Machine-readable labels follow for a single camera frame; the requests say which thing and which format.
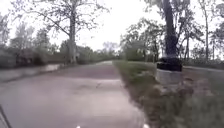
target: bare tree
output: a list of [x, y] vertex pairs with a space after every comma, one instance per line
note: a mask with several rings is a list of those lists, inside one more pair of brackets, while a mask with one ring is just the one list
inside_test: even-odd
[[70, 63], [76, 63], [77, 33], [85, 28], [96, 28], [96, 17], [102, 11], [108, 11], [97, 0], [33, 0], [31, 2], [30, 0], [17, 0], [12, 4], [17, 11], [15, 14], [19, 14], [19, 17], [24, 13], [37, 14], [46, 21], [49, 29], [60, 30], [69, 37]]

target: grass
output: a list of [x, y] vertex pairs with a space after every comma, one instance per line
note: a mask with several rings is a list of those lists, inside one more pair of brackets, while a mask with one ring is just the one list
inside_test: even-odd
[[189, 96], [183, 91], [160, 95], [154, 89], [155, 66], [141, 62], [116, 61], [126, 88], [150, 126], [156, 128], [222, 128], [224, 126], [224, 73], [184, 70], [184, 75], [207, 79], [214, 96]]
[[148, 123], [158, 128], [174, 128], [185, 96], [181, 93], [160, 95], [154, 88], [155, 66], [140, 62], [114, 62], [119, 69], [132, 99], [145, 112]]

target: treeline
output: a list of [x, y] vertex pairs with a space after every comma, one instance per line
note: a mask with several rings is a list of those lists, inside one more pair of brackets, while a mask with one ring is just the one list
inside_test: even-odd
[[[9, 29], [1, 29], [0, 68], [15, 68], [39, 66], [49, 63], [69, 63], [68, 40], [52, 44], [46, 28], [35, 34], [35, 28], [22, 22], [15, 32], [15, 37], [9, 39]], [[76, 46], [77, 63], [87, 64], [103, 60], [116, 59], [115, 47], [94, 51], [90, 47]]]
[[[148, 10], [155, 6], [161, 8], [159, 1], [146, 3]], [[171, 0], [171, 6], [178, 40], [176, 54], [183, 63], [224, 68], [224, 3], [217, 0]], [[161, 20], [164, 19], [163, 13], [161, 9], [158, 11]], [[165, 27], [162, 22], [147, 18], [131, 25], [121, 37], [124, 58], [156, 62], [165, 52]]]

